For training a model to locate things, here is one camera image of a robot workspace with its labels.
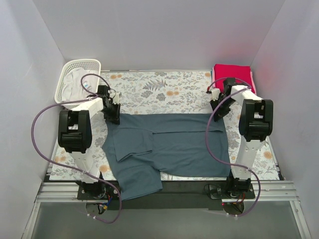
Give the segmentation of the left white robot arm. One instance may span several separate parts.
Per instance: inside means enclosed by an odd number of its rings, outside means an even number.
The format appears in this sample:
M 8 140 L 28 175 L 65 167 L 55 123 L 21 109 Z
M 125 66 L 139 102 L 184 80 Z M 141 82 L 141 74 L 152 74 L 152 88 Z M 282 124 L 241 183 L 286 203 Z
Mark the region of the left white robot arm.
M 99 112 L 106 122 L 120 124 L 120 106 L 117 92 L 106 85 L 100 85 L 98 97 L 88 100 L 59 114 L 58 144 L 73 158 L 76 167 L 81 170 L 81 182 L 91 184 L 90 195 L 95 199 L 105 196 L 106 187 L 98 182 L 99 167 L 93 160 L 90 149 L 93 142 L 91 118 Z

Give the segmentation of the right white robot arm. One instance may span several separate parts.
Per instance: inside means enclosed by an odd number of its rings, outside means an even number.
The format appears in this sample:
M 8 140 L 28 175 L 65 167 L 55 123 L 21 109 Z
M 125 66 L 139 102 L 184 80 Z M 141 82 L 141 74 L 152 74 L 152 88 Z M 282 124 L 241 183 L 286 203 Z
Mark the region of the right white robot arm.
M 239 152 L 235 163 L 225 163 L 231 171 L 226 178 L 224 192 L 231 198 L 237 198 L 250 190 L 257 150 L 273 130 L 274 104 L 272 100 L 256 96 L 250 85 L 237 78 L 220 78 L 211 83 L 206 92 L 211 94 L 210 105 L 213 109 L 207 125 L 230 113 L 233 103 L 237 102 L 241 106 Z

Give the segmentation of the blue grey t shirt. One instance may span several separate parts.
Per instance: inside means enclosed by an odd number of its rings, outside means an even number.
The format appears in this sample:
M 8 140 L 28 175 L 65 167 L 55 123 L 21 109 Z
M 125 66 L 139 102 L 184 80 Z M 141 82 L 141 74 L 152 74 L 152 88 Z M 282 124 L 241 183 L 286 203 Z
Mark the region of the blue grey t shirt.
M 122 114 L 107 123 L 103 151 L 123 200 L 162 189 L 161 173 L 226 177 L 230 163 L 224 122 L 208 114 Z

